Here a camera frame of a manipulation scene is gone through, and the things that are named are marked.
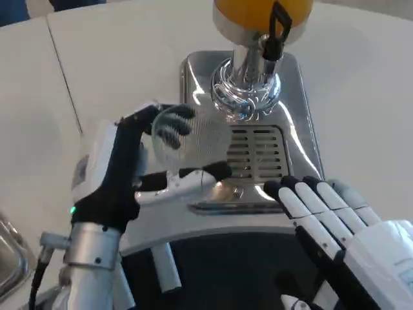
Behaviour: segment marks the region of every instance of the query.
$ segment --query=metal cylinder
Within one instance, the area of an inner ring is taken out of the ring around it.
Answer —
[[[70,233],[70,247],[64,263],[114,269],[121,233],[94,223],[76,223]]]
[[[232,58],[231,81],[236,87],[250,90],[269,84],[278,69],[279,61],[268,61],[263,57],[263,44],[268,36],[249,48],[236,45]]]
[[[212,76],[212,99],[232,120],[246,120],[277,103],[281,80],[277,74],[282,58],[263,57],[267,35],[249,48],[236,46],[234,56],[224,61]]]

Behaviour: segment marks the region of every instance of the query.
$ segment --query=white robot finger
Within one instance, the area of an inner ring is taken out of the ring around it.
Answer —
[[[331,260],[336,257],[340,246],[293,191],[275,181],[266,182],[264,191],[281,204],[294,227],[302,226]]]
[[[142,207],[170,200],[181,202],[201,200],[217,182],[228,178],[231,173],[230,167],[224,161],[207,165],[202,169],[181,169],[175,176],[164,172],[164,178],[158,177],[154,182],[154,186],[163,184],[162,189],[150,191],[148,190],[150,187],[144,184],[145,191],[138,190],[135,193],[135,200]]]
[[[296,193],[308,210],[330,231],[343,247],[348,246],[349,241],[353,238],[353,234],[334,211],[331,211],[306,183],[298,181],[293,176],[285,176],[281,180],[281,184]]]
[[[310,310],[310,307],[297,297],[281,295],[281,301],[285,310]]]
[[[366,225],[372,226],[381,222],[381,218],[355,189],[338,180],[330,180],[328,183]]]
[[[328,183],[311,176],[306,176],[303,181],[318,194],[327,207],[332,209],[354,234],[367,227],[354,210],[345,203]]]

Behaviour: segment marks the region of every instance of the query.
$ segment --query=orange container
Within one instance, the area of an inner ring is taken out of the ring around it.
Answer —
[[[218,10],[229,20],[248,30],[267,34],[274,0],[215,0]],[[313,0],[278,0],[292,18],[292,27],[307,20]]]

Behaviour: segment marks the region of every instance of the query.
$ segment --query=black cable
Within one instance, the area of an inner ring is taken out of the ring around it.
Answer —
[[[45,274],[48,264],[49,263],[44,263],[40,260],[37,261],[36,270],[32,280],[32,289],[30,290],[30,298],[28,301],[29,310],[35,310],[37,291],[40,288],[41,280],[43,279],[43,275]]]
[[[30,290],[30,297],[28,299],[28,309],[35,310],[36,307],[36,295],[40,288],[41,280],[45,274],[46,268],[52,259],[54,249],[51,247],[43,247],[37,260],[36,270],[34,271],[32,288]]]

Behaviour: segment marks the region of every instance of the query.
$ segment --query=white robotic hand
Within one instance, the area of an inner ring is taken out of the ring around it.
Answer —
[[[296,237],[347,309],[413,309],[413,225],[382,222],[354,189],[313,177],[268,181]],[[321,309],[283,296],[285,309]]]

